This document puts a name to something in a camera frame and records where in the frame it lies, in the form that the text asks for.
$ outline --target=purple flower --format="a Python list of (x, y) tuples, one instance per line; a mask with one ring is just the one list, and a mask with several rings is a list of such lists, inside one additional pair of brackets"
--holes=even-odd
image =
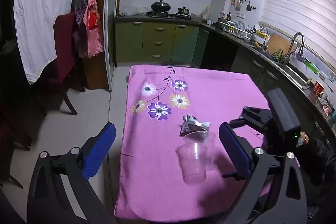
[(171, 109), (161, 102), (158, 102), (157, 104), (151, 103), (147, 108), (149, 109), (147, 114), (152, 119), (157, 118), (159, 121), (168, 119), (167, 115), (171, 114)]
[(174, 82), (171, 82), (171, 86), (178, 91), (183, 91), (188, 89), (188, 84), (183, 80), (175, 80)]

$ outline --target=yellow flower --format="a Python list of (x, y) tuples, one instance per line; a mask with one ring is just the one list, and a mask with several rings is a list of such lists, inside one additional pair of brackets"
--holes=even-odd
[(177, 106), (179, 109), (187, 108), (190, 105), (190, 100), (187, 99), (184, 95), (173, 94), (169, 96), (169, 98), (170, 98), (169, 103), (172, 106)]
[(145, 109), (145, 101), (144, 100), (140, 100), (138, 101), (135, 106), (131, 106), (131, 112), (133, 114), (137, 113), (137, 112), (141, 112)]

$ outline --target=bolt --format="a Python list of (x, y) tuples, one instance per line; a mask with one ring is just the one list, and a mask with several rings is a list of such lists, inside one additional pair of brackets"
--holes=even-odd
[(288, 157), (289, 159), (294, 159), (294, 154), (293, 154), (292, 152), (288, 152), (288, 153), (287, 153), (287, 157)]
[(40, 158), (44, 159), (47, 156), (47, 152), (43, 151), (40, 153)]
[(257, 147), (257, 148), (254, 149), (254, 152), (257, 155), (262, 155), (264, 153), (264, 150), (261, 147)]
[(73, 154), (73, 155), (76, 155), (79, 153), (79, 148), (78, 147), (74, 147), (70, 150), (70, 153)]

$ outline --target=floral print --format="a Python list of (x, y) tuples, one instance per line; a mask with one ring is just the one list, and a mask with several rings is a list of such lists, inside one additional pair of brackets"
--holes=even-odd
[(167, 120), (168, 115), (171, 114), (171, 109), (167, 107), (166, 104), (163, 104), (161, 102), (158, 102), (157, 104), (152, 103), (149, 106), (147, 106), (149, 111), (147, 114), (152, 118), (157, 118), (159, 121), (161, 120)]
[(147, 82), (145, 82), (141, 88), (141, 95), (149, 97), (151, 95), (155, 95), (156, 93), (156, 86), (154, 86), (153, 84), (148, 84)]
[(190, 105), (190, 100), (183, 95), (173, 94), (169, 96), (169, 98), (169, 103), (172, 106), (177, 106), (179, 109), (187, 108)]
[(188, 89), (188, 84), (183, 80), (175, 80), (174, 82), (171, 82), (171, 86), (178, 91), (183, 91)]
[(144, 100), (139, 100), (135, 106), (131, 106), (131, 112), (133, 114), (136, 114), (137, 112), (141, 112), (145, 109), (145, 101)]

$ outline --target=person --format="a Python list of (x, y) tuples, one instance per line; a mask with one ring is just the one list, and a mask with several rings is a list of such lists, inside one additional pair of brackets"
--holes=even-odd
[(336, 157), (324, 143), (310, 138), (301, 131), (294, 152), (300, 168), (308, 175), (312, 184), (320, 187), (321, 197), (314, 207), (308, 204), (309, 224), (336, 222)]

